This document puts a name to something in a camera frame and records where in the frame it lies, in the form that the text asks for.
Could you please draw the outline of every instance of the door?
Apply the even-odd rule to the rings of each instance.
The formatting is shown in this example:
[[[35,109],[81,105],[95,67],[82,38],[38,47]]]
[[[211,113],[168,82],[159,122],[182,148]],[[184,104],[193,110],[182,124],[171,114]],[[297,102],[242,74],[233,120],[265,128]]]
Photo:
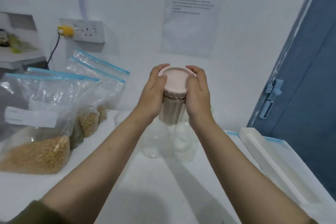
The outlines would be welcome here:
[[[336,0],[306,0],[248,127],[287,141],[336,200]]]

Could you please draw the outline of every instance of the finger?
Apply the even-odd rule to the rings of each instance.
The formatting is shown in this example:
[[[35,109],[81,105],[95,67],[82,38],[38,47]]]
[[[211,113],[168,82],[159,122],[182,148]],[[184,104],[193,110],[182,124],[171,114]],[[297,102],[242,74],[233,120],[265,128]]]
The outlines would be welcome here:
[[[205,72],[203,69],[197,66],[185,66],[185,67],[189,68],[191,71],[193,71],[196,74],[197,80],[199,82],[199,88],[201,90],[209,90],[208,83],[207,83],[207,76],[205,75]]]
[[[200,90],[198,80],[193,74],[190,74],[187,78],[187,92],[194,92],[195,90]]]
[[[163,93],[167,82],[167,75],[161,75],[156,78],[153,89]]]
[[[146,83],[145,87],[147,87],[148,89],[153,88],[154,83],[156,81],[156,78],[157,78],[159,72],[161,71],[161,69],[164,68],[164,67],[167,67],[169,65],[170,64],[166,63],[166,64],[161,64],[161,65],[158,65],[158,66],[154,67],[149,74],[149,79],[148,79],[148,82]]]

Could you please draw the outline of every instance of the black cable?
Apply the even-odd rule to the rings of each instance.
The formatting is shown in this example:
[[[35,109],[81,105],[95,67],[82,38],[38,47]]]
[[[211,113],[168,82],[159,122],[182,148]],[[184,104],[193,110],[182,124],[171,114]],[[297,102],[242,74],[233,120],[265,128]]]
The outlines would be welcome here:
[[[47,62],[47,64],[45,65],[44,69],[47,69],[48,64],[49,64],[49,62],[50,62],[50,60],[51,60],[51,57],[53,56],[54,51],[56,50],[56,47],[57,47],[57,45],[58,45],[58,42],[60,41],[60,37],[61,37],[61,35],[58,34],[58,38],[57,38],[56,45],[55,45],[54,49],[52,50],[52,52],[51,52],[51,54],[50,54],[50,57],[49,57],[49,59],[48,59],[48,62]]]

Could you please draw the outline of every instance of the electrical outlet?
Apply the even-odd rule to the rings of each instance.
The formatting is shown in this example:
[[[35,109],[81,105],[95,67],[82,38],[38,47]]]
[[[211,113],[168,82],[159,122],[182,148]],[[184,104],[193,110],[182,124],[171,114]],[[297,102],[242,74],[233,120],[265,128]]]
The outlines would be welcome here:
[[[73,37],[75,41],[84,41],[91,43],[104,43],[104,28],[101,21],[84,21],[74,19],[60,19],[61,25],[67,25],[73,28]]]

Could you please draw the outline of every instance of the jar lid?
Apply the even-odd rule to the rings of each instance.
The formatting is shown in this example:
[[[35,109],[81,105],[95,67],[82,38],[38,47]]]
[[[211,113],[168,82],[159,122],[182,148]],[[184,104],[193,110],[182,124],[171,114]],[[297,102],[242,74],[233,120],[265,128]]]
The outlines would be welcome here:
[[[186,67],[165,67],[158,76],[167,75],[164,94],[171,98],[185,98],[187,93],[187,78],[189,74],[195,75]]]

